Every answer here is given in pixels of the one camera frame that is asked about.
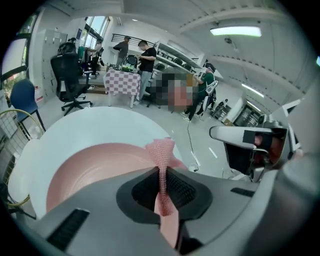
gray pants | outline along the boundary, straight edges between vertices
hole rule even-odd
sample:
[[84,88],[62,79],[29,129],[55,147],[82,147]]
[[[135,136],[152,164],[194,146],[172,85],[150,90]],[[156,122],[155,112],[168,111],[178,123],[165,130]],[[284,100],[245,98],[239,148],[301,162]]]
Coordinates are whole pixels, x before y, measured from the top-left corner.
[[124,57],[118,57],[118,59],[116,60],[116,65],[119,66],[120,64],[122,64],[122,62],[124,62]]
[[146,88],[149,84],[152,72],[142,71],[140,79],[140,91],[139,91],[139,100],[141,101],[143,95],[145,94]]

metal shelf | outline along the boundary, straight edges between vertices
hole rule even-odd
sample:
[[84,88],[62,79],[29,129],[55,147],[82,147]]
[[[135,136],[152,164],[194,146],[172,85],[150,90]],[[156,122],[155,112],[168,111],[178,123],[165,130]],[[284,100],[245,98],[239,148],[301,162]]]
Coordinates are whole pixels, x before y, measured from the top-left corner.
[[169,65],[169,66],[171,66],[171,67],[178,67],[178,68],[186,71],[187,73],[192,74],[191,71],[185,69],[183,66],[180,66],[179,64],[177,64],[177,63],[175,63],[175,62],[173,62],[173,61],[171,61],[171,60],[169,60],[169,59],[167,59],[167,58],[165,58],[165,57],[162,57],[162,56],[160,56],[160,55],[157,55],[157,56],[156,56],[156,60],[157,60],[157,61],[160,61],[160,62],[163,62],[163,63],[165,63],[165,64],[167,64],[167,65]]
[[159,49],[166,51],[168,54],[171,54],[173,56],[176,56],[177,58],[181,59],[185,63],[189,64],[191,67],[196,68],[196,69],[201,69],[202,67],[199,66],[197,63],[195,63],[192,59],[188,58],[185,56],[183,53],[177,51],[173,47],[169,45],[165,45],[163,43],[159,44]]

black grille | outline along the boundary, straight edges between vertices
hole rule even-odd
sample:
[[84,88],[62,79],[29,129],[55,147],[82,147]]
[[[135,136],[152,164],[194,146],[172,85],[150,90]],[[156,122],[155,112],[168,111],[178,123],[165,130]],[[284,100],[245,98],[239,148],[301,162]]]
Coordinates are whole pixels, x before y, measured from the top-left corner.
[[82,209],[75,209],[56,230],[49,236],[47,241],[61,251],[64,251],[77,234],[89,212]]

pink cloth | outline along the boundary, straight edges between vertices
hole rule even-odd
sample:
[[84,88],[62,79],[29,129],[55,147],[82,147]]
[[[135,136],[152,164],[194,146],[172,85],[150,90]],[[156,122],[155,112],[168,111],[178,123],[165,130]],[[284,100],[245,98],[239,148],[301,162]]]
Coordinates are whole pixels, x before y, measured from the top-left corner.
[[106,92],[139,96],[140,75],[111,69],[103,77]]
[[175,142],[171,138],[155,139],[145,146],[151,159],[159,167],[159,200],[160,215],[168,216],[173,213],[173,203],[167,194],[167,166],[173,157]]

ceiling light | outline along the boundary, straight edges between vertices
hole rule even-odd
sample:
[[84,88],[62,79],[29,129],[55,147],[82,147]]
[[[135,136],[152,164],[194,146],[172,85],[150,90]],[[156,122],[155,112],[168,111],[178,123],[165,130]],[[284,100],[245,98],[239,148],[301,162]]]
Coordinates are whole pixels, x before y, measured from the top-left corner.
[[242,83],[242,86],[243,86],[244,88],[249,89],[250,91],[253,91],[254,93],[256,93],[256,94],[258,94],[259,96],[261,96],[262,98],[265,97],[265,96],[264,96],[263,94],[261,94],[260,92],[256,91],[255,89],[252,89],[251,87],[249,87],[249,86],[247,86],[247,85],[245,85],[245,84],[243,84],[243,83]]
[[258,110],[259,112],[261,112],[261,110],[259,108],[257,108],[255,105],[253,105],[251,102],[247,101],[247,103],[249,103],[252,107],[254,107],[256,110]]
[[214,36],[220,35],[244,35],[261,37],[261,30],[258,26],[227,26],[212,28],[210,32]]

